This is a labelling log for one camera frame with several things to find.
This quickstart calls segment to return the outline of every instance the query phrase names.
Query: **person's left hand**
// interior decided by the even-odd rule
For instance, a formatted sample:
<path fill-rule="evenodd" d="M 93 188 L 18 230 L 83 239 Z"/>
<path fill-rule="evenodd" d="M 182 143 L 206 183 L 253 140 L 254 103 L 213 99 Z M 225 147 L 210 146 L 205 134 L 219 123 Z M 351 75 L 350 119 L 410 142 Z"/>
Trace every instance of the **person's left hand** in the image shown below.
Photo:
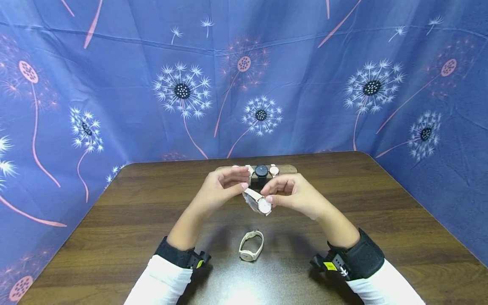
<path fill-rule="evenodd" d="M 232 197 L 248 187 L 249 171 L 246 166 L 229 167 L 207 175 L 202 187 L 188 206 L 202 216 L 209 216 Z"/>

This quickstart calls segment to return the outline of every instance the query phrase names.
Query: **hand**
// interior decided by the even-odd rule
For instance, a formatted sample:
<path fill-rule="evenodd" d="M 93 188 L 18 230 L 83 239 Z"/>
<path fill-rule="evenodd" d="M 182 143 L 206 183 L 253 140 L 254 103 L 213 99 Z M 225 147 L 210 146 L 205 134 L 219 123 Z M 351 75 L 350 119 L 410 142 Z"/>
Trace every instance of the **hand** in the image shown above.
<path fill-rule="evenodd" d="M 301 174 L 279 175 L 261 190 L 266 201 L 299 211 L 312 220 L 326 213 L 331 203 L 325 199 Z"/>
<path fill-rule="evenodd" d="M 229 167 L 207 175 L 202 187 L 188 208 L 203 216 L 209 216 L 232 197 L 248 187 L 249 171 L 246 166 Z"/>

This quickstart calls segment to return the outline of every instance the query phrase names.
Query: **person's right hand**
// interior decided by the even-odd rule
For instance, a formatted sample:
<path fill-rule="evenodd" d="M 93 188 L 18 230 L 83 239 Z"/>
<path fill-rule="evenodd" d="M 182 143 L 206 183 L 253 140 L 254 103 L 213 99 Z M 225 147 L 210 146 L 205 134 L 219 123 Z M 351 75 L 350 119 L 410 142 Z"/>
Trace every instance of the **person's right hand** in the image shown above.
<path fill-rule="evenodd" d="M 301 174 L 279 175 L 261 190 L 261 195 L 273 207 L 286 206 L 317 220 L 326 213 L 330 202 L 322 196 Z"/>

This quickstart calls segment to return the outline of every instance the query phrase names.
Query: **dandelion print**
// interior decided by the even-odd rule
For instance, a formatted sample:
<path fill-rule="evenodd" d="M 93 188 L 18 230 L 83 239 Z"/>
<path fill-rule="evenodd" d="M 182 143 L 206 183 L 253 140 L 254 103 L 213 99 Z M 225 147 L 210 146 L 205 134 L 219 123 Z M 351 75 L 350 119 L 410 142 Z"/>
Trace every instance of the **dandelion print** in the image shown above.
<path fill-rule="evenodd" d="M 183 161 L 188 160 L 188 157 L 179 152 L 169 152 L 161 157 L 161 161 Z"/>
<path fill-rule="evenodd" d="M 201 26 L 207 28 L 207 38 L 208 38 L 208 28 L 211 27 L 211 26 L 213 26 L 212 19 L 210 19 L 209 17 L 207 17 L 207 18 L 205 18 L 205 20 L 200 21 L 200 24 L 201 24 Z"/>
<path fill-rule="evenodd" d="M 61 0 L 61 2 L 63 3 L 64 7 L 68 10 L 68 12 L 71 14 L 71 16 L 75 16 L 75 14 L 73 14 L 73 11 L 71 10 L 71 8 L 69 8 L 69 5 L 66 3 L 65 0 Z"/>
<path fill-rule="evenodd" d="M 393 102 L 395 92 L 403 83 L 405 75 L 401 73 L 402 65 L 392 64 L 388 60 L 379 63 L 368 62 L 363 69 L 358 70 L 355 75 L 347 81 L 344 106 L 346 108 L 357 108 L 356 122 L 352 137 L 352 146 L 356 147 L 356 129 L 359 116 L 366 113 L 376 113 L 382 106 Z"/>
<path fill-rule="evenodd" d="M 80 165 L 86 154 L 94 151 L 103 151 L 103 141 L 100 137 L 100 121 L 96 120 L 93 114 L 88 111 L 81 113 L 78 108 L 70 109 L 70 121 L 71 131 L 75 136 L 73 138 L 73 146 L 76 148 L 82 147 L 84 149 L 84 153 L 76 166 L 76 172 L 78 173 L 81 183 L 83 183 L 83 186 L 85 187 L 85 200 L 88 203 L 89 190 L 85 180 L 83 180 L 83 177 L 80 174 Z"/>
<path fill-rule="evenodd" d="M 405 27 L 404 26 L 396 27 L 395 28 L 395 35 L 391 36 L 391 38 L 390 38 L 390 40 L 388 40 L 388 42 L 390 42 L 396 35 L 403 36 L 406 33 L 407 33 L 407 31 L 405 30 Z"/>
<path fill-rule="evenodd" d="M 171 40 L 171 44 L 173 44 L 175 37 L 181 38 L 181 36 L 183 36 L 183 33 L 180 32 L 180 29 L 175 26 L 171 29 L 171 32 L 173 33 L 173 39 Z"/>
<path fill-rule="evenodd" d="M 97 23 L 98 23 L 98 18 L 100 17 L 100 11 L 102 10 L 102 3 L 103 0 L 98 1 L 98 8 L 95 13 L 95 17 L 93 18 L 90 28 L 88 29 L 88 32 L 86 33 L 85 44 L 83 46 L 83 48 L 85 49 L 88 47 L 90 41 L 93 38 L 93 33 L 95 32 L 95 28 L 97 27 Z"/>
<path fill-rule="evenodd" d="M 34 131 L 31 141 L 32 155 L 39 169 L 58 187 L 59 182 L 42 165 L 39 160 L 36 142 L 39 131 L 39 112 L 46 106 L 57 106 L 57 95 L 52 92 L 49 82 L 43 79 L 31 64 L 14 40 L 0 36 L 0 86 L 9 100 L 29 99 L 34 105 Z"/>
<path fill-rule="evenodd" d="M 433 28 L 434 28 L 436 25 L 439 25 L 439 24 L 441 24 L 441 23 L 443 23 L 443 22 L 444 22 L 444 21 L 442 20 L 442 17 L 441 17 L 441 16 L 437 16 L 437 17 L 436 17 L 436 18 L 434 18 L 434 19 L 430 19 L 430 20 L 428 21 L 428 24 L 427 24 L 427 25 L 431 25 L 431 27 L 430 27 L 429 31 L 427 32 L 426 36 L 427 36 L 428 34 L 430 34 L 430 32 L 432 31 L 432 29 L 433 29 Z"/>
<path fill-rule="evenodd" d="M 203 75 L 202 70 L 193 65 L 189 69 L 186 64 L 178 62 L 174 67 L 163 67 L 153 82 L 156 97 L 166 111 L 181 112 L 186 133 L 193 145 L 208 159 L 203 150 L 195 143 L 188 131 L 186 120 L 201 119 L 204 111 L 212 106 L 210 98 L 210 79 Z"/>
<path fill-rule="evenodd" d="M 423 70 L 427 75 L 428 82 L 396 108 L 383 122 L 376 134 L 383 129 L 405 104 L 422 92 L 422 90 L 430 90 L 430 95 L 436 99 L 442 100 L 447 97 L 457 88 L 457 83 L 464 79 L 474 64 L 474 60 L 475 45 L 470 37 L 450 41 L 442 52 L 435 57 L 434 61 Z"/>
<path fill-rule="evenodd" d="M 245 132 L 237 139 L 232 145 L 227 158 L 230 157 L 237 142 L 246 134 L 254 133 L 258 137 L 262 137 L 265 134 L 271 134 L 283 121 L 283 109 L 276 106 L 276 102 L 273 99 L 269 99 L 267 96 L 256 97 L 247 102 L 244 108 L 244 114 L 241 121 L 247 125 Z"/>
<path fill-rule="evenodd" d="M 410 127 L 410 139 L 406 142 L 398 144 L 378 156 L 379 158 L 390 150 L 399 146 L 407 144 L 410 147 L 410 156 L 417 162 L 430 157 L 439 143 L 439 127 L 441 126 L 441 114 L 431 113 L 427 111 L 421 115 L 417 121 Z"/>
<path fill-rule="evenodd" d="M 112 168 L 112 170 L 110 171 L 110 175 L 105 177 L 105 181 L 107 182 L 107 186 L 105 187 L 105 189 L 107 189 L 108 186 L 112 183 L 112 181 L 115 179 L 115 177 L 120 172 L 120 170 L 126 166 L 127 166 L 127 164 L 122 164 L 121 166 L 114 166 Z"/>
<path fill-rule="evenodd" d="M 16 172 L 16 166 L 12 161 L 7 161 L 4 156 L 5 153 L 8 152 L 13 146 L 12 142 L 10 141 L 10 138 L 8 136 L 4 136 L 0 138 L 0 192 L 3 191 L 6 188 L 6 179 L 8 177 L 13 177 L 17 175 Z M 37 217 L 34 217 L 32 215 L 29 215 L 19 209 L 17 209 L 15 206 L 13 206 L 11 203 L 7 201 L 3 196 L 0 195 L 0 202 L 2 202 L 5 206 L 10 208 L 12 211 L 27 217 L 35 222 L 38 222 L 40 224 L 46 224 L 46 225 L 51 225 L 51 226 L 58 226 L 58 227 L 66 227 L 65 224 L 61 224 L 58 222 L 52 222 L 52 221 L 47 221 L 44 219 L 39 219 Z"/>
<path fill-rule="evenodd" d="M 238 87 L 246 91 L 250 86 L 258 85 L 264 71 L 269 67 L 268 49 L 261 47 L 258 40 L 248 36 L 231 43 L 226 52 L 222 74 L 229 77 L 230 85 L 224 94 L 224 101 L 215 124 L 214 137 L 217 136 L 222 110 L 232 88 Z"/>
<path fill-rule="evenodd" d="M 10 266 L 0 268 L 0 304 L 17 303 L 53 258 L 55 251 L 27 254 Z"/>
<path fill-rule="evenodd" d="M 330 31 L 330 33 L 324 38 L 324 40 L 322 40 L 322 42 L 319 44 L 319 46 L 317 48 L 320 48 L 327 40 L 329 40 L 329 38 L 332 37 L 332 35 L 335 34 L 335 32 L 337 32 L 337 30 L 342 26 L 342 24 L 347 20 L 347 18 L 349 18 L 349 16 L 351 16 L 352 12 L 354 12 L 354 10 L 356 9 L 356 7 L 358 7 L 359 3 L 361 3 L 362 0 L 358 0 L 356 2 L 356 5 L 351 9 L 351 11 L 344 17 L 344 19 L 341 20 L 341 22 L 339 22 L 339 24 L 332 30 Z M 327 3 L 327 18 L 329 16 L 329 5 Z"/>

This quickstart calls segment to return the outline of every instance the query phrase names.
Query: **white sleeve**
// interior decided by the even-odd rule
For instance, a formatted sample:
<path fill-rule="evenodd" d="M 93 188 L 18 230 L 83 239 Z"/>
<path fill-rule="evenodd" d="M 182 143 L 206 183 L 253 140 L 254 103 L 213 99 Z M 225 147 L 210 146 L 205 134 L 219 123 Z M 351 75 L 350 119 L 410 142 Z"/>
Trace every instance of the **white sleeve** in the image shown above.
<path fill-rule="evenodd" d="M 425 305 L 407 280 L 387 260 L 368 279 L 346 283 L 365 305 Z"/>
<path fill-rule="evenodd" d="M 192 269 L 180 268 L 154 255 L 124 305 L 176 304 L 190 283 L 192 272 Z"/>

